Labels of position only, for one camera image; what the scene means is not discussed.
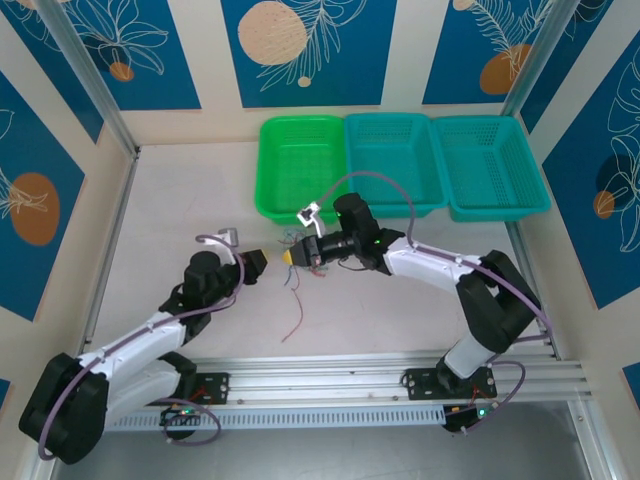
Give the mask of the teal plastic basket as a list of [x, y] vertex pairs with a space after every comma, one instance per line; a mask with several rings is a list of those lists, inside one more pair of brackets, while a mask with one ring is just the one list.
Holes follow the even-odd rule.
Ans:
[[517, 222], [550, 208], [550, 198], [519, 122], [510, 116], [433, 121], [456, 222]]
[[417, 113], [353, 114], [344, 120], [347, 170], [395, 181], [424, 217], [449, 203], [432, 122]]

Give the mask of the bright green plastic basket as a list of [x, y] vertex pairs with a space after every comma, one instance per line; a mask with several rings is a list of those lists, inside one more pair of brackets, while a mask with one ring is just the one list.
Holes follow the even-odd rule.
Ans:
[[299, 210], [346, 174], [342, 118], [279, 116], [261, 126], [254, 203], [273, 223], [296, 224]]

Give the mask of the small controller circuit board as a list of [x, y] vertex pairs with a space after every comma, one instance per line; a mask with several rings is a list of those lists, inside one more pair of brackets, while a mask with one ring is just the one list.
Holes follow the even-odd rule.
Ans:
[[489, 407], [445, 406], [443, 428], [450, 433], [464, 433], [491, 413]]
[[200, 414], [192, 407], [169, 406], [160, 413], [161, 427], [195, 427], [200, 424]]

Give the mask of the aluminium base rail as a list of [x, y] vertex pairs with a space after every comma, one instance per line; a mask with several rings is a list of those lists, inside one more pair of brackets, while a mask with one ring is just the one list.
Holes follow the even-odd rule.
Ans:
[[[335, 407], [404, 404], [400, 379], [409, 368], [433, 367], [440, 351], [367, 355], [325, 355], [237, 359], [196, 359], [201, 372], [230, 375], [229, 408]], [[592, 396], [582, 366], [560, 360], [548, 346], [521, 346], [493, 368], [498, 396], [504, 397], [526, 368], [515, 402], [585, 399]]]

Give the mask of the aluminium frame post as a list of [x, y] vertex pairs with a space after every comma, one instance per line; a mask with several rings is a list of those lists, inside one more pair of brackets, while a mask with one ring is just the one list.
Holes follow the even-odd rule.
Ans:
[[57, 0], [33, 0], [33, 2], [49, 33], [105, 124], [111, 130], [122, 150], [135, 162], [139, 157], [140, 147], [134, 140], [115, 99], [71, 20]]
[[515, 117], [520, 112], [578, 3], [579, 0], [554, 0], [524, 66], [503, 102], [501, 116]]

